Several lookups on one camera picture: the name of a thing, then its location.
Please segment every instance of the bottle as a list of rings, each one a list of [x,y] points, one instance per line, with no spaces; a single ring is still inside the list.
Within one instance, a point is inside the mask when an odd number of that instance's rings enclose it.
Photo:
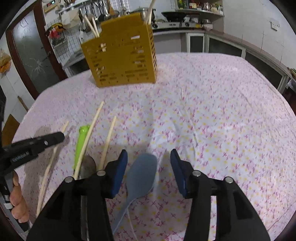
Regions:
[[[178,0],[178,8],[179,9],[187,8],[186,0]]]
[[[197,9],[197,4],[196,4],[195,0],[189,0],[189,8]]]

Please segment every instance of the blue gripper pad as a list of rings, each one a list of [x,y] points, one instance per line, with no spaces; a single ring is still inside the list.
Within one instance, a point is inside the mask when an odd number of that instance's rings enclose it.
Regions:
[[[111,161],[107,164],[105,172],[109,178],[111,178],[110,186],[105,193],[105,198],[114,198],[119,192],[123,175],[126,170],[126,165],[128,163],[128,153],[126,150],[122,150],[118,160]]]
[[[173,149],[170,153],[170,164],[175,175],[179,192],[184,198],[189,198],[189,176],[193,172],[191,164],[187,161],[182,161],[176,149]]]

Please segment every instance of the chopstick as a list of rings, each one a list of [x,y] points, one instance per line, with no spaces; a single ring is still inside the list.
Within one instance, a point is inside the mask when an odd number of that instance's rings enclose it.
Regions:
[[[61,132],[62,132],[62,133],[65,133],[68,124],[69,124],[69,121],[67,121],[67,122],[63,125],[63,127],[62,127],[62,129],[61,129]],[[45,182],[46,182],[46,180],[47,180],[48,173],[49,173],[49,170],[50,170],[50,168],[51,168],[51,166],[52,166],[52,162],[53,162],[53,160],[54,160],[54,157],[55,157],[55,155],[56,155],[56,152],[57,152],[58,147],[59,147],[59,145],[56,145],[56,146],[54,147],[54,150],[53,150],[53,152],[52,152],[52,156],[51,156],[51,158],[50,158],[50,160],[49,160],[49,163],[48,163],[48,165],[47,165],[47,168],[46,168],[46,170],[45,170],[45,173],[44,173],[44,176],[43,176],[43,179],[42,179],[42,184],[41,184],[41,188],[40,188],[40,192],[39,192],[39,197],[38,197],[38,203],[37,203],[37,212],[36,212],[36,216],[37,216],[37,217],[39,216],[39,214],[40,214],[40,212],[41,212],[42,200],[43,200],[43,196],[44,196],[44,193],[45,193]]]
[[[112,123],[111,123],[111,126],[110,126],[110,129],[109,129],[109,132],[108,132],[106,142],[105,142],[105,146],[104,146],[104,149],[103,149],[101,160],[100,160],[100,162],[99,162],[99,164],[97,166],[97,171],[102,170],[106,166],[105,165],[105,158],[106,158],[106,155],[107,155],[107,151],[108,151],[108,147],[109,147],[109,144],[110,144],[111,135],[112,135],[112,132],[113,132],[113,129],[114,129],[116,119],[117,119],[117,116],[114,116],[113,120],[112,120]]]
[[[96,36],[97,36],[97,37],[100,37],[100,34],[99,34],[99,31],[98,31],[98,28],[97,28],[97,26],[96,26],[96,21],[94,20],[94,18],[92,18],[92,20],[93,20],[93,24],[94,24],[94,29],[95,29],[95,31],[96,31]]]
[[[153,6],[155,4],[155,1],[156,0],[152,0],[151,3],[150,3],[150,6],[149,6],[149,9],[148,9],[148,12],[147,12],[147,16],[144,20],[144,24],[151,24],[151,16],[152,16],[152,11],[153,11]]]
[[[91,136],[91,132],[92,132],[92,129],[94,128],[94,125],[96,123],[96,120],[99,116],[99,113],[103,107],[103,104],[104,104],[104,101],[101,102],[100,104],[100,107],[98,108],[97,112],[96,112],[96,115],[91,123],[91,126],[89,127],[89,130],[87,132],[87,135],[86,135],[86,138],[85,138],[85,141],[83,143],[83,146],[82,146],[82,149],[81,149],[81,152],[80,152],[80,155],[79,155],[79,158],[78,158],[78,162],[77,162],[77,165],[76,165],[76,168],[75,168],[75,172],[74,172],[74,179],[77,180],[78,178],[78,175],[79,175],[79,170],[80,170],[80,166],[81,166],[81,162],[82,162],[82,158],[84,156],[84,153],[85,153],[85,150],[86,150],[86,147],[87,147],[87,144],[89,142],[89,138]]]
[[[89,21],[87,15],[84,15],[84,18],[85,18],[85,21],[87,22],[87,24],[89,25],[89,27],[91,28],[91,30],[92,30],[94,36],[97,38],[98,36],[97,36],[97,34],[96,34],[96,31],[94,30],[94,27],[93,27],[92,24],[90,23],[90,21]]]

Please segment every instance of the cabinet door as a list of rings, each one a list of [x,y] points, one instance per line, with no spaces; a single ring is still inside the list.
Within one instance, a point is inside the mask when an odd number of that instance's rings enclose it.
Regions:
[[[245,60],[258,69],[259,72],[261,72],[275,88],[279,87],[283,76],[274,68],[248,52],[246,52]]]
[[[224,53],[241,57],[242,49],[209,37],[209,53]]]
[[[203,36],[190,36],[190,52],[191,53],[202,53],[204,42]]]

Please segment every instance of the wall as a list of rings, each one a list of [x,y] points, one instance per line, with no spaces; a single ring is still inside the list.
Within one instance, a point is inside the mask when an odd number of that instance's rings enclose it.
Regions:
[[[35,2],[35,0],[29,0],[19,10],[19,12],[13,18],[13,20],[17,18],[20,15],[20,13],[22,13],[33,2]],[[2,48],[6,53],[10,54],[5,34],[0,39],[0,48]],[[25,108],[22,106],[22,104],[19,102],[17,97],[20,96],[28,108],[32,106],[32,104],[34,103],[34,99],[26,89],[25,85],[23,84],[13,61],[11,61],[10,70],[0,79],[0,86],[6,96],[4,123],[2,124],[2,128],[4,127],[5,122],[10,114],[12,114],[13,117],[19,123],[21,123],[27,112]]]
[[[287,67],[296,68],[296,35],[269,0],[223,0],[224,32],[266,51]],[[270,19],[278,21],[278,31]]]

